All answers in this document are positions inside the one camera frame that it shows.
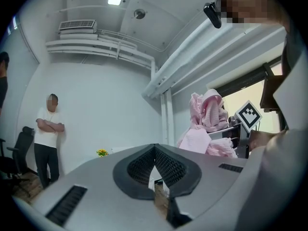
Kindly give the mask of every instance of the chair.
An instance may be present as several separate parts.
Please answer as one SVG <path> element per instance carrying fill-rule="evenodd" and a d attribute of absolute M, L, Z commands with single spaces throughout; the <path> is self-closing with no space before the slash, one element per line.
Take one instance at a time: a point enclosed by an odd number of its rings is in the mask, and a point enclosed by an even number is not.
<path fill-rule="evenodd" d="M 4 156 L 3 142 L 5 140 L 0 139 L 1 156 L 0 156 L 0 170 L 7 174 L 8 179 L 4 179 L 5 185 L 9 186 L 12 191 L 14 186 L 18 186 L 30 197 L 30 194 L 25 190 L 20 183 L 28 181 L 29 179 L 21 179 L 18 174 L 25 174 L 28 172 L 26 163 L 26 154 L 33 141 L 33 128 L 24 127 L 23 131 L 19 133 L 15 147 L 7 147 L 8 150 L 13 151 L 13 159 Z"/>

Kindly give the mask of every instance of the air vent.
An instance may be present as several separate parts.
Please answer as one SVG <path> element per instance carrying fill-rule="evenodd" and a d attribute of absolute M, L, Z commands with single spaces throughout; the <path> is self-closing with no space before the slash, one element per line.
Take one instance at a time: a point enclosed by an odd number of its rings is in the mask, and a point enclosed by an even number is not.
<path fill-rule="evenodd" d="M 219 165 L 219 168 L 234 171 L 234 172 L 237 172 L 237 173 L 241 173 L 241 171 L 243 170 L 243 167 L 234 166 L 234 165 L 230 165 L 230 164 L 221 164 L 221 165 Z"/>
<path fill-rule="evenodd" d="M 56 206 L 46 215 L 46 218 L 59 226 L 63 226 L 86 191 L 87 188 L 73 186 L 56 204 Z"/>
<path fill-rule="evenodd" d="M 93 28 L 95 20 L 74 20 L 63 21 L 60 23 L 59 30 L 73 28 Z"/>

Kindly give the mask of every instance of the man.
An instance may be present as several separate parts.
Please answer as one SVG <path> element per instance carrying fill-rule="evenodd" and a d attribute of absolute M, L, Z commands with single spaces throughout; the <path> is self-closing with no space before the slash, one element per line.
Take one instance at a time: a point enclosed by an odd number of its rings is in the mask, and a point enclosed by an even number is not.
<path fill-rule="evenodd" d="M 48 186 L 47 164 L 50 168 L 51 183 L 59 178 L 57 155 L 58 133 L 64 132 L 60 114 L 56 111 L 58 97 L 51 94 L 46 101 L 47 108 L 40 108 L 36 122 L 37 130 L 34 137 L 35 162 L 38 167 L 38 176 L 43 188 Z"/>
<path fill-rule="evenodd" d="M 9 66 L 9 55 L 6 52 L 0 53 L 0 115 L 3 102 L 8 90 L 7 70 Z"/>
<path fill-rule="evenodd" d="M 305 45 L 291 18 L 276 0 L 221 0 L 221 11 L 222 15 L 231 18 L 233 23 L 282 25 L 287 32 L 282 52 L 282 73 L 287 75 L 291 71 Z M 273 137 L 285 132 L 286 130 L 272 134 L 252 130 L 248 140 L 249 150 L 265 146 Z"/>

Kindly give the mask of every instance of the pink clothing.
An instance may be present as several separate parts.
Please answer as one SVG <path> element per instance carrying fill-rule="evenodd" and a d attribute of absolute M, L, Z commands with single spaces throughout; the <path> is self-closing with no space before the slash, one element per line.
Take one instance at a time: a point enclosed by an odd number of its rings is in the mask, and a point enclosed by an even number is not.
<path fill-rule="evenodd" d="M 210 89 L 205 95 L 193 93 L 189 105 L 191 125 L 178 141 L 178 147 L 202 154 L 237 157 L 231 139 L 212 141 L 207 134 L 228 126 L 228 112 L 222 108 L 223 100 L 218 92 Z"/>

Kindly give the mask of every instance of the crossed arms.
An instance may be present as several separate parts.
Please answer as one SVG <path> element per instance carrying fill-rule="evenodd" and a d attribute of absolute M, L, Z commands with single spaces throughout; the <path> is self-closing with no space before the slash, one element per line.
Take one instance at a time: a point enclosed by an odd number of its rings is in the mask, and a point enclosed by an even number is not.
<path fill-rule="evenodd" d="M 38 124 L 39 129 L 49 133 L 64 132 L 65 129 L 64 124 L 62 123 L 55 124 L 53 122 L 46 121 L 40 118 L 38 118 L 36 122 Z"/>

